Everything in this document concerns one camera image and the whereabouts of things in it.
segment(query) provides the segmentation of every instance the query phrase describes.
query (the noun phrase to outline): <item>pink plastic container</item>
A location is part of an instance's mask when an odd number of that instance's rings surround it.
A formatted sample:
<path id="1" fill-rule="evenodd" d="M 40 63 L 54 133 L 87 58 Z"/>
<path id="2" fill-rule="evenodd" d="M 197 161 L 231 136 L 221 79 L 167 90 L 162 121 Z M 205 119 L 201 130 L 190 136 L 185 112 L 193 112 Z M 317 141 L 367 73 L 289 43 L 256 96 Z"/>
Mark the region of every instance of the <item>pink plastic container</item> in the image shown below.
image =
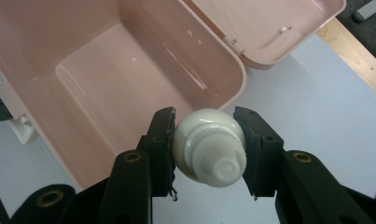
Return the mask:
<path id="1" fill-rule="evenodd" d="M 155 111 L 172 105 L 180 120 L 224 107 L 244 88 L 244 63 L 280 62 L 344 6 L 0 1 L 0 96 L 14 122 L 30 120 L 86 188 L 109 175 L 120 152 L 136 147 Z"/>

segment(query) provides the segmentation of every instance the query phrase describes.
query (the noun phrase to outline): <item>white table surface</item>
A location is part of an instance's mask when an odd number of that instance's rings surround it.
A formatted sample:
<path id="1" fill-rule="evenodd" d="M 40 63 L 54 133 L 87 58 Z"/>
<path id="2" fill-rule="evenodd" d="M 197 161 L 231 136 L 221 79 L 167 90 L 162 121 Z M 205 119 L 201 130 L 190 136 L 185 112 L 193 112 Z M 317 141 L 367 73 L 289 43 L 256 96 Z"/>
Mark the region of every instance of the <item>white table surface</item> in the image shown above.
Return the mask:
<path id="1" fill-rule="evenodd" d="M 313 153 L 345 186 L 376 193 L 376 93 L 318 36 L 267 71 L 247 69 L 236 105 L 256 110 L 285 140 Z M 22 146 L 0 122 L 0 197 L 13 214 L 34 191 L 73 185 L 42 139 Z M 154 223 L 278 223 L 274 198 L 250 197 L 244 181 L 214 189 L 176 171 L 179 201 L 155 198 Z"/>

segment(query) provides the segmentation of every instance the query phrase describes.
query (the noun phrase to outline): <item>wooden surface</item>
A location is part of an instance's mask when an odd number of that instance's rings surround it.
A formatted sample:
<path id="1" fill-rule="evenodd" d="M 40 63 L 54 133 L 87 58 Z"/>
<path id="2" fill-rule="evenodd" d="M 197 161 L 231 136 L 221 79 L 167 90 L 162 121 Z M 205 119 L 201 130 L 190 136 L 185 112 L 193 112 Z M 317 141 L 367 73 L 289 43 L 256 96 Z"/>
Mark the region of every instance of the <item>wooden surface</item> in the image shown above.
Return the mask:
<path id="1" fill-rule="evenodd" d="M 317 34 L 376 90 L 376 59 L 339 20 L 331 20 Z"/>

